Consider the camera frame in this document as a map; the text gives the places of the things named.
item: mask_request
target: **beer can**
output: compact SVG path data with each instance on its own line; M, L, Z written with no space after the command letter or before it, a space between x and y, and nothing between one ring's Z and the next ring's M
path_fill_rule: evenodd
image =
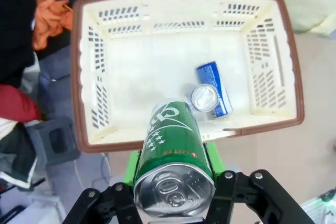
M155 108L135 173L134 201L152 217L194 216L215 192L196 120L184 101Z

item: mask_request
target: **white basket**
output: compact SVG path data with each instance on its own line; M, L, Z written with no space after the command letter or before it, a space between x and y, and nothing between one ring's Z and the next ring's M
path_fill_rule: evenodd
M283 0L79 0L72 33L77 135L87 152L138 148L154 106L216 61L233 113L198 119L203 140L303 120L298 57Z

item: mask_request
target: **black cloth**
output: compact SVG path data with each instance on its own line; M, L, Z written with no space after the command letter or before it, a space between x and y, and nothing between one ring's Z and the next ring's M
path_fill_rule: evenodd
M36 153L21 123L0 140L0 178L26 189L30 188L31 177L36 165Z
M34 64L32 22L36 0L0 0L0 83L18 88Z

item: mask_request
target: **blue can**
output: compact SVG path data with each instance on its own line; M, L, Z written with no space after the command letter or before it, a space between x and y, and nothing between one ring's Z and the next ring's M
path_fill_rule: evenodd
M201 65L200 67L196 68L196 72L201 83L212 85L217 90L218 105L213 110L213 116L218 118L220 116L229 115L231 112L233 112L230 99L220 79L216 62L212 61Z

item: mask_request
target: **white cable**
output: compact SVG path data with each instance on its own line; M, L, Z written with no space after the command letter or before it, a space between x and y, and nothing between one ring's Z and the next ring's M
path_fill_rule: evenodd
M80 187L81 187L82 190L84 191L84 190L85 190L85 187L84 187L84 185L83 185L83 181L82 181L82 179L81 179L80 176L79 176L78 167L77 167L77 160L75 159L75 160L73 161L73 163L74 163L74 165L75 165L75 173L76 173L76 175L77 175L78 182L79 182L79 184L80 184Z
M105 159L105 161L106 161L106 164L107 164L107 167L108 167L108 169L109 169L109 173L110 173L110 178L112 178L112 170L111 170L110 162L109 162L109 160L107 159L105 153L102 152L101 155L103 155L103 157L104 157L104 159Z

